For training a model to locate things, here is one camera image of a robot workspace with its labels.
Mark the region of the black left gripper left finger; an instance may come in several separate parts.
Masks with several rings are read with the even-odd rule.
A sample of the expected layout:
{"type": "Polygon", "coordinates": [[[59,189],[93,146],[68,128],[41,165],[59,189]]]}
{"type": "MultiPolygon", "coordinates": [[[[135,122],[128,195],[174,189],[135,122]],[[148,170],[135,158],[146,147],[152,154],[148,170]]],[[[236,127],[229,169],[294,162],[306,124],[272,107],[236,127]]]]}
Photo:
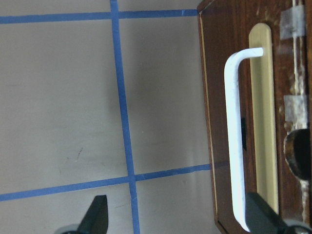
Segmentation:
{"type": "Polygon", "coordinates": [[[82,219],[77,234],[106,234],[108,231],[108,202],[106,195],[97,195],[82,219]]]}

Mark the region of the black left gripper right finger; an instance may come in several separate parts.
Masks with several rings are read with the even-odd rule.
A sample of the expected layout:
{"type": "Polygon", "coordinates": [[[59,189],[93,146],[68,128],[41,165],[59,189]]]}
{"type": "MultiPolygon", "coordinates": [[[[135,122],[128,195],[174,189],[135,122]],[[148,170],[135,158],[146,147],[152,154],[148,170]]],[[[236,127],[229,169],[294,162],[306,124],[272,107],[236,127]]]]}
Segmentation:
{"type": "Polygon", "coordinates": [[[258,193],[247,193],[245,218],[252,234],[284,234],[288,228],[258,193]]]}

